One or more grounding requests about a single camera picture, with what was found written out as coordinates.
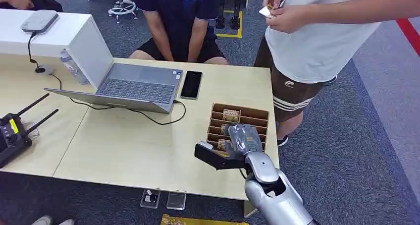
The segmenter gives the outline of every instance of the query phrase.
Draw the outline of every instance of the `dark shirt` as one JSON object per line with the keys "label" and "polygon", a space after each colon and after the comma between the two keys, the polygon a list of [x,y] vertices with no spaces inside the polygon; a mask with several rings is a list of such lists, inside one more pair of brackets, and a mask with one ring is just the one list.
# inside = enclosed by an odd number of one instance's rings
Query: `dark shirt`
{"label": "dark shirt", "polygon": [[[189,44],[195,18],[217,18],[219,0],[136,0],[143,11],[157,11],[162,19],[171,46]],[[207,28],[206,39],[215,38],[213,27]]]}

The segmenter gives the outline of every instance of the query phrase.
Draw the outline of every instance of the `striped shorts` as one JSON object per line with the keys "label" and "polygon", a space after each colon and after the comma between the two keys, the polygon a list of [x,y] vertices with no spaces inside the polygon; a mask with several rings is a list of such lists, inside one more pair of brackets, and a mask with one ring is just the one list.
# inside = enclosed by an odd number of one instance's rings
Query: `striped shorts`
{"label": "striped shorts", "polygon": [[300,83],[278,71],[265,38],[261,41],[254,66],[271,69],[274,114],[277,122],[284,122],[299,115],[323,87],[323,82]]}

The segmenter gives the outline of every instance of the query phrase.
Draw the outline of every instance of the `laptop keyboard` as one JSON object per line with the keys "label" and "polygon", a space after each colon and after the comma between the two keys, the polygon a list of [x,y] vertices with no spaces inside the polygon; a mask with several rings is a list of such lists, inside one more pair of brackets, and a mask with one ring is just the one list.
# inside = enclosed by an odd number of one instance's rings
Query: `laptop keyboard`
{"label": "laptop keyboard", "polygon": [[169,104],[174,88],[173,85],[151,84],[108,78],[97,94]]}

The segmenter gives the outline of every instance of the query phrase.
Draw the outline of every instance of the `cardboard organizer box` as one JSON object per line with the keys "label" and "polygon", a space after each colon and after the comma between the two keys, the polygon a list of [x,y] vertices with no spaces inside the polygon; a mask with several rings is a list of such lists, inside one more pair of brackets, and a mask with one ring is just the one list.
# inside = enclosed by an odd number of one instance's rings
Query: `cardboard organizer box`
{"label": "cardboard organizer box", "polygon": [[[238,111],[238,121],[223,120],[224,110]],[[232,105],[213,104],[211,109],[210,125],[209,129],[207,130],[207,142],[212,144],[214,146],[214,150],[220,154],[226,154],[224,148],[220,146],[220,143],[223,140],[230,141],[229,136],[223,135],[222,125],[229,125],[231,123],[244,123],[255,127],[262,142],[262,149],[265,150],[265,140],[267,138],[268,127],[268,111]]]}

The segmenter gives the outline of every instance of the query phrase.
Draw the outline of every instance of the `power cord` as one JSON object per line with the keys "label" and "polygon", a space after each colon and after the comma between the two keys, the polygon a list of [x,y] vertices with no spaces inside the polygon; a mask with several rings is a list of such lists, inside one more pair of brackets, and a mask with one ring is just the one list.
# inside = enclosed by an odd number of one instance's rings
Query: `power cord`
{"label": "power cord", "polygon": [[[53,76],[54,78],[56,78],[58,81],[59,81],[59,83],[60,83],[60,90],[63,90],[63,84],[62,84],[62,82],[61,82],[61,80],[60,80],[60,78],[58,78],[56,75],[54,75],[54,74],[49,74],[49,75],[51,75],[51,76]],[[89,105],[89,104],[86,104],[86,103],[82,103],[82,102],[76,102],[76,101],[74,101],[74,99],[72,99],[72,98],[70,98],[69,97],[69,99],[71,100],[71,101],[73,101],[73,103],[75,103],[75,104],[78,104],[78,105],[85,105],[85,106],[88,106],[88,107],[90,107],[91,109],[94,109],[94,110],[109,110],[109,109],[112,109],[112,108],[114,108],[114,107],[105,107],[105,108],[96,108],[96,107],[93,107],[93,106],[91,106],[91,105]],[[183,103],[183,102],[180,102],[180,101],[178,101],[178,100],[174,100],[173,101],[175,104],[181,104],[183,107],[184,107],[184,113],[183,113],[183,115],[179,118],[179,119],[177,119],[177,120],[175,120],[175,121],[171,121],[171,122],[165,122],[165,123],[161,123],[161,122],[158,122],[158,121],[155,121],[154,119],[152,119],[151,117],[149,117],[149,116],[147,116],[147,114],[145,114],[144,112],[141,112],[141,111],[137,111],[137,110],[133,110],[133,109],[128,109],[128,110],[130,110],[130,111],[133,111],[133,112],[136,112],[136,113],[141,113],[141,114],[143,114],[146,118],[148,118],[150,121],[152,121],[152,122],[154,122],[154,123],[156,123],[156,124],[159,124],[159,125],[168,125],[168,124],[172,124],[172,123],[176,123],[176,122],[178,122],[178,121],[180,121],[181,119],[183,119],[184,118],[184,116],[185,116],[185,113],[187,112],[187,108],[185,107],[185,104]]]}
{"label": "power cord", "polygon": [[152,121],[152,122],[154,122],[154,123],[156,123],[156,124],[159,124],[159,125],[168,125],[168,124],[176,123],[176,122],[180,121],[181,119],[183,119],[183,118],[184,118],[184,116],[185,116],[185,113],[187,112],[187,108],[185,107],[185,104],[184,104],[183,102],[178,101],[178,100],[174,100],[173,102],[174,102],[174,104],[181,104],[181,105],[184,107],[184,113],[183,113],[183,115],[182,115],[179,119],[177,119],[177,120],[175,120],[175,121],[171,121],[171,122],[158,122],[158,121],[153,120],[151,117],[147,116],[147,115],[146,115],[144,112],[142,112],[142,111],[137,111],[137,110],[132,110],[132,109],[128,109],[128,110],[133,111],[133,112],[136,112],[136,113],[141,113],[141,114],[143,114],[146,118],[150,119],[150,121]]}
{"label": "power cord", "polygon": [[244,173],[242,172],[242,170],[241,170],[241,169],[238,169],[238,170],[239,170],[239,172],[241,173],[242,177],[243,177],[244,179],[247,179],[247,177],[244,175]]}
{"label": "power cord", "polygon": [[39,67],[39,64],[36,60],[32,59],[32,55],[31,55],[31,40],[38,34],[38,32],[32,32],[31,37],[29,38],[28,41],[28,54],[29,54],[29,61],[33,64],[37,65],[37,68],[35,68],[35,72],[36,73],[43,73],[45,72],[45,69],[42,67]]}

